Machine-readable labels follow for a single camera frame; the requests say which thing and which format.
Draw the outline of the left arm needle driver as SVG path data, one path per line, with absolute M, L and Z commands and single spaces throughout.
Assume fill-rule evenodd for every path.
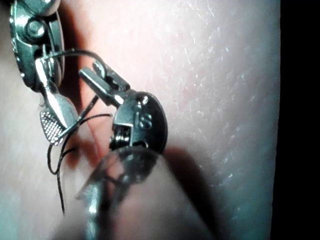
M 168 123 L 159 100 L 149 92 L 132 91 L 114 115 L 111 151 L 127 146 L 143 146 L 163 153 L 168 139 Z

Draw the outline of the left arm needle driver jaw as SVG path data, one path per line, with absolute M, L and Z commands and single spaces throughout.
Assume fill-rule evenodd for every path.
M 130 85 L 118 73 L 116 73 L 109 65 L 101 66 L 98 61 L 92 63 L 94 71 L 114 90 L 125 92 L 130 89 Z
M 95 92 L 95 94 L 108 106 L 120 106 L 124 103 L 124 98 L 118 90 L 114 90 L 110 85 L 98 76 L 93 70 L 84 67 L 79 70 L 82 80 Z

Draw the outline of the right arm needle driver jaw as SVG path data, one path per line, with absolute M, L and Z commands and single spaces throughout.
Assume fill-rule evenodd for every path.
M 64 138 L 59 136 L 66 128 L 58 122 L 49 108 L 43 109 L 39 116 L 43 133 L 48 142 L 54 146 L 61 145 Z
M 58 86 L 62 80 L 59 61 L 54 58 L 37 58 L 35 68 L 39 81 L 39 90 L 46 106 L 60 125 L 67 129 L 77 119 L 77 111 L 69 98 L 59 93 Z

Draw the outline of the right arm needle driver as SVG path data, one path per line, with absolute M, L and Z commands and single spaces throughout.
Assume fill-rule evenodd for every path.
M 43 57 L 43 45 L 49 54 L 65 49 L 59 0 L 14 0 L 10 6 L 11 44 L 24 84 L 41 91 L 35 60 Z

